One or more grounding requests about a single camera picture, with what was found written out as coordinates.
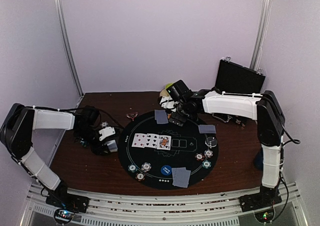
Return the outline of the blue card seat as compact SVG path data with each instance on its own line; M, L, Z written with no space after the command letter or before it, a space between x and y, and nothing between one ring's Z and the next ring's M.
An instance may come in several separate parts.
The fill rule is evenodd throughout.
M168 115L165 110L155 110L154 118L157 124L168 124Z
M200 134L216 134L216 127L214 125L199 125L198 130Z

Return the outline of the blue card top seat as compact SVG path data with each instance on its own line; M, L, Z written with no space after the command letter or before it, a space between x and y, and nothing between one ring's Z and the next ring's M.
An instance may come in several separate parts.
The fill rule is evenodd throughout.
M154 118L157 124L168 124L168 115L165 110L155 110Z

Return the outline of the green fifty chip bottom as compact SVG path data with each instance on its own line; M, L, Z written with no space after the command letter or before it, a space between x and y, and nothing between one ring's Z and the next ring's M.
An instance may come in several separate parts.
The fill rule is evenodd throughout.
M136 172L137 170L138 170L138 168L137 168L137 166L134 165L134 164L130 164L130 165L128 166L128 171L129 171L129 172Z

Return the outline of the red triangular token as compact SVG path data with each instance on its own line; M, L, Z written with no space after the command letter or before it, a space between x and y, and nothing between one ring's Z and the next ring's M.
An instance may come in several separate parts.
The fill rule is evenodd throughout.
M126 114L126 117L128 119L130 119L131 121L134 121L137 118L138 115L139 115L138 112L133 112L133 113Z

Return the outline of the blue ten chip bottom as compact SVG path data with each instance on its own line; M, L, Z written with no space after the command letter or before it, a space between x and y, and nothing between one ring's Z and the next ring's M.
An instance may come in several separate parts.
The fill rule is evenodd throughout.
M149 162L145 162L141 165L141 170L143 172L148 172L151 170L151 168L152 168L152 165Z

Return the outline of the black hundred chip bottom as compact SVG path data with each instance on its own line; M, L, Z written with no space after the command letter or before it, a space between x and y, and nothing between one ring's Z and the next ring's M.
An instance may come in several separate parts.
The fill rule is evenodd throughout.
M145 177L146 176L141 172L137 173L136 176L135 176L137 181L143 181L143 180L145 180Z

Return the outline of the single blue playing card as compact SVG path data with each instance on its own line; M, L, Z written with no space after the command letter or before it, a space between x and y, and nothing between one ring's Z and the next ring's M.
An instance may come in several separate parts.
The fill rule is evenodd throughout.
M185 176L187 170L185 167L177 167L177 168L172 168L172 178L182 178Z

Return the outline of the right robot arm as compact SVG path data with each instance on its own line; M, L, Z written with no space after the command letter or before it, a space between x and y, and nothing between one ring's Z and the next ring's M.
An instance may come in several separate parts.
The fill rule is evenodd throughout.
M171 113L169 121L183 126L188 120L197 120L198 114L227 114L256 121L258 140L262 149L262 180L258 193L239 198L242 211L272 207L282 198L278 191L284 164L285 116L272 91L264 93L230 93L216 87L192 92L184 81L179 80L160 96L159 105Z

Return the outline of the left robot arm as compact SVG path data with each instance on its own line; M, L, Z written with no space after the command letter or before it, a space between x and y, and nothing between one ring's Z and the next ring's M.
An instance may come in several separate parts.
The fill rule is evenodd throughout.
M102 122L104 110L94 106L58 109L25 106L14 103L1 126L0 141L12 160L48 192L49 205L75 212L86 212L89 198L68 192L67 183L54 173L47 159L38 153L46 132L73 132L76 141L88 146L95 155L108 155L117 150L117 140L123 126L114 118L113 125Z

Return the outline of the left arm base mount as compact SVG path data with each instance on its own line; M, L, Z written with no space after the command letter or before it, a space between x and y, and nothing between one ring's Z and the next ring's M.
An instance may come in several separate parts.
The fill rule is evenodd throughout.
M56 223L65 225L70 223L77 213L86 213L90 199L85 196L68 194L67 202L50 195L46 198L46 204L55 206L53 218Z

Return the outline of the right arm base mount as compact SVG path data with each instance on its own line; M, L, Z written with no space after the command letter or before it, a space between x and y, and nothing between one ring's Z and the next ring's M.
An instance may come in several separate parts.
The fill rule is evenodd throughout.
M255 219L260 223L270 223L275 218L274 206L282 202L281 196L270 196L263 193L254 193L241 196L239 204L242 212L254 212Z

